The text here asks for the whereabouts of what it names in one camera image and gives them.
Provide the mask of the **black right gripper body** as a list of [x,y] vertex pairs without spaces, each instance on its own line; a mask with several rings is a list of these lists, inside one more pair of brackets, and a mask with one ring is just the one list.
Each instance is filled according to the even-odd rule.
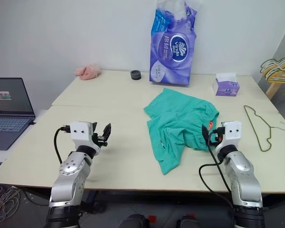
[[[215,141],[211,141],[211,136],[215,134]],[[210,142],[209,145],[210,146],[218,146],[222,140],[223,140],[223,135],[225,134],[225,127],[219,127],[215,130],[213,130],[209,136]]]

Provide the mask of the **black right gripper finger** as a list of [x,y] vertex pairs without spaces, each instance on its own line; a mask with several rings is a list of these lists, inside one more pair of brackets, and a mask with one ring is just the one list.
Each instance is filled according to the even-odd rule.
[[208,131],[207,127],[206,127],[205,125],[202,125],[201,130],[202,130],[202,136],[203,136],[203,138],[204,138],[204,140],[205,140],[205,143],[208,143],[208,140],[209,140],[209,131]]

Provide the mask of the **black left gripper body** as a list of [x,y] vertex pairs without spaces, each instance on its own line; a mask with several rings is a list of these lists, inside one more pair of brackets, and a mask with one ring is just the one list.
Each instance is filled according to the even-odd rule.
[[98,135],[97,133],[93,133],[92,141],[100,148],[106,147],[108,144],[107,141],[103,141],[103,135]]

